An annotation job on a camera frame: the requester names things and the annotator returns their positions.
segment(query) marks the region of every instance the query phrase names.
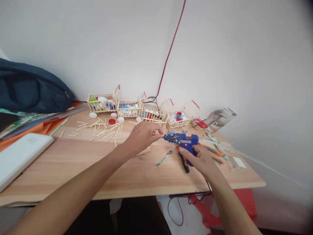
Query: forearm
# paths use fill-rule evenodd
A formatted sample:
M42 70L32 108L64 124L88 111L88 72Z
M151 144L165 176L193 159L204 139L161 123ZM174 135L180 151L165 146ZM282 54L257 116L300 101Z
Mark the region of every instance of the forearm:
M110 176L132 153L118 145L111 153L61 186L17 224L8 234L63 234Z
M212 187L226 234L261 234L222 173L218 178L204 177Z

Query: power cord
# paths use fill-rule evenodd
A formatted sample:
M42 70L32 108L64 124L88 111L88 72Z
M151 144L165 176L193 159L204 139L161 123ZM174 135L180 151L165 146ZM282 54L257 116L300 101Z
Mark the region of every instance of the power cord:
M198 196L201 197L200 200L199 200L199 199L196 199L195 203L190 202L190 198L192 197L192 195L190 195L190 196L181 196L181 197L187 197L187 198L188 198L188 204L189 204L189 205L191 205L191 204L192 204L192 205L195 205L198 201L201 202L206 196L209 196L209 195L212 194L211 187L210 187L210 185L209 185L209 183L208 183L207 180L206 180L206 183L207 183L207 185L208 185L210 191L207 192L207 193L195 194L196 197L198 197ZM181 223L181 224L176 223L176 222L173 220L173 218L171 217L171 215L170 215L169 206L170 206L170 202L171 202L171 200L172 200L173 198L171 198L171 199L169 200L169 203L167 204L167 212L169 213L169 216L170 216L171 220L172 220L177 226L182 226L183 223L184 223L184 214L183 214L183 210L182 210L182 207L181 207L181 205L180 205L180 202L179 202L179 197L176 197L176 198L177 198L177 200L178 200L178 204L179 204L180 211L182 212L182 223Z
M160 93L160 88L161 88L161 84L162 84L162 81L163 81L163 76L164 76L164 72L165 72L165 68L166 68L166 64L167 64L167 61L169 59L169 56L170 56L170 53L171 53L171 50L172 50L172 46L173 46L173 43L174 43L174 40L175 40L175 37L176 37L176 33L177 33L177 30L178 30L178 27L179 27L179 23L180 23L180 20L182 18L182 15L183 15L183 12L184 12L184 8L185 8L185 4L186 4L186 0L184 0L184 5L183 5L183 9L182 9L182 13L180 14L180 18L179 18L179 21L178 21L178 25L177 25L177 28L176 28L176 31L175 31L175 34L174 34L174 37L173 37L173 40L172 40L172 44L171 44L171 47L170 47L170 51L167 55L167 58L166 58L166 61L165 61L165 65L164 65L164 68L163 68L163 73L162 73L162 77L161 77L161 81L160 81L160 84L159 84L159 89L157 91L157 94L156 96L150 96L148 97L147 99L151 99L151 98L154 98L152 101L147 101L147 102L144 102L144 103L156 103L157 104L157 97Z

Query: wooden tabletop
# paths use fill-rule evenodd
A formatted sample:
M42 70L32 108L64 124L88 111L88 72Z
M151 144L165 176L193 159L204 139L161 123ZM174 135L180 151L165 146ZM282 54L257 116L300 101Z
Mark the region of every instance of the wooden tabletop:
M102 120L110 119L110 114L100 114ZM83 128L78 136L68 136L78 129L80 122L92 124L96 119L89 119L89 111L75 114L61 126L54 134L52 143L23 174L12 182L2 193L0 193L0 206L7 204L23 204L42 201L45 197L69 181L71 178L94 164L115 148L114 141L107 143L108 139L100 138L90 141L94 135L93 128ZM125 118L123 132L117 137L125 139L136 125L134 118ZM199 138L207 139L205 131L197 131L192 126L186 126L187 135L197 134ZM229 145L226 139L219 133L213 134L222 144ZM213 145L200 141L210 147ZM158 167L156 164L173 149L173 153ZM254 188L266 186L266 183L249 166L249 164L236 153L231 156L239 157L247 169L233 169L225 163L216 163L233 189ZM191 192L208 191L203 176L193 167L186 174L178 151L174 144L160 139L151 145L151 152L137 156L121 168L119 168L104 184L94 199L124 198L136 196L180 194Z

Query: blue backpack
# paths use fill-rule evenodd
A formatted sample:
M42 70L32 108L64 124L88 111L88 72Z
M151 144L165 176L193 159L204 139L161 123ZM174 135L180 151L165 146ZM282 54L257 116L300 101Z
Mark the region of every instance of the blue backpack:
M0 108L65 112L75 98L58 77L36 66L0 59Z

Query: red chair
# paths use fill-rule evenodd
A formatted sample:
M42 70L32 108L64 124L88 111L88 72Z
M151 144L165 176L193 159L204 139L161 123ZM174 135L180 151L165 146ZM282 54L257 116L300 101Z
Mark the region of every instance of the red chair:
M257 209L255 207L254 197L252 189L236 189L234 190L235 194L241 201L242 205L246 209L248 215L252 220L254 220L258 214ZM190 200L195 206L198 208L200 213L202 214L202 223L206 228L211 228L211 226L221 225L222 220L220 217L214 216L208 207L212 207L213 204L213 194L206 197L206 203L202 203L198 201L198 198L195 195L192 195Z

